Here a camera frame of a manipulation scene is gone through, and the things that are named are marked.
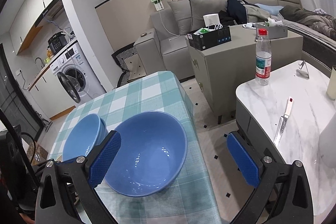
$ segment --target red bottle cap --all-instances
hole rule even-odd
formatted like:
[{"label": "red bottle cap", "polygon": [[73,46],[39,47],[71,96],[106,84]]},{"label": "red bottle cap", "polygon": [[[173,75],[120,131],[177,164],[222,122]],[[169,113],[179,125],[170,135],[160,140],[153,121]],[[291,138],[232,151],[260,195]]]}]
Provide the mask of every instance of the red bottle cap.
[{"label": "red bottle cap", "polygon": [[266,29],[259,29],[258,32],[259,32],[259,35],[267,35]]}]

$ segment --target floor tile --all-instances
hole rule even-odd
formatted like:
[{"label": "floor tile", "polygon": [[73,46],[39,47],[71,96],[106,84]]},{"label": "floor tile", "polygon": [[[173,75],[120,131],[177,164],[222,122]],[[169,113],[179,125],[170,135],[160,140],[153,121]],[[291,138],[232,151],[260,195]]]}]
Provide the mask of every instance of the floor tile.
[{"label": "floor tile", "polygon": [[48,132],[45,132],[44,130],[42,131],[37,143],[39,143],[45,150],[47,150],[48,153],[51,151],[51,148],[54,144],[57,134],[61,129],[61,126],[65,121],[66,117],[67,115],[64,115],[54,120]]},{"label": "floor tile", "polygon": [[[223,223],[233,220],[253,191],[247,185],[226,146],[224,134],[238,130],[236,120],[217,124],[217,117],[211,111],[196,79],[182,83],[184,90],[194,104],[194,122],[202,155],[208,169]],[[267,219],[263,212],[258,223]]]}]

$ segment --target gray blanket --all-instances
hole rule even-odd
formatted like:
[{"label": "gray blanket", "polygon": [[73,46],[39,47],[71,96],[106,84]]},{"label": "gray blanket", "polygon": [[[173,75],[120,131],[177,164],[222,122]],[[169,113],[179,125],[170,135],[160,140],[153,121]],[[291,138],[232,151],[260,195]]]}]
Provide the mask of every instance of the gray blanket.
[{"label": "gray blanket", "polygon": [[244,5],[247,13],[247,22],[264,22],[270,17],[270,13],[255,6]]},{"label": "gray blanket", "polygon": [[318,14],[290,5],[280,10],[284,19],[303,24],[336,41],[336,17]]}]

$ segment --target drawer handle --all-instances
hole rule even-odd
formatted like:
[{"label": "drawer handle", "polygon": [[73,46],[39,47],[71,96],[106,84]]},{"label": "drawer handle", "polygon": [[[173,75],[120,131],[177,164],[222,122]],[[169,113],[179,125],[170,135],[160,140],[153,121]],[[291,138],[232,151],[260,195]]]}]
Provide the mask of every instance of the drawer handle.
[{"label": "drawer handle", "polygon": [[197,63],[196,59],[193,59],[193,63],[194,63],[195,68],[197,68],[198,67],[198,63]]},{"label": "drawer handle", "polygon": [[203,84],[201,82],[198,83],[199,88],[201,89],[201,91],[203,92]]}]

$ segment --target blue bowl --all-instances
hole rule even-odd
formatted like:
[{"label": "blue bowl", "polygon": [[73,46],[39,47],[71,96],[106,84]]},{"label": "blue bowl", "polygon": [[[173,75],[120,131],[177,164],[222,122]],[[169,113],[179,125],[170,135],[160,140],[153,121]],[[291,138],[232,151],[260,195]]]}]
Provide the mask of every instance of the blue bowl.
[{"label": "blue bowl", "polygon": [[120,194],[154,194],[178,175],[187,154],[187,136],[181,123],[160,111],[137,114],[115,129],[122,138],[105,180]]},{"label": "blue bowl", "polygon": [[95,145],[99,145],[107,136],[105,121],[97,114],[89,114],[81,119],[71,130],[64,149],[63,161],[87,156]]}]

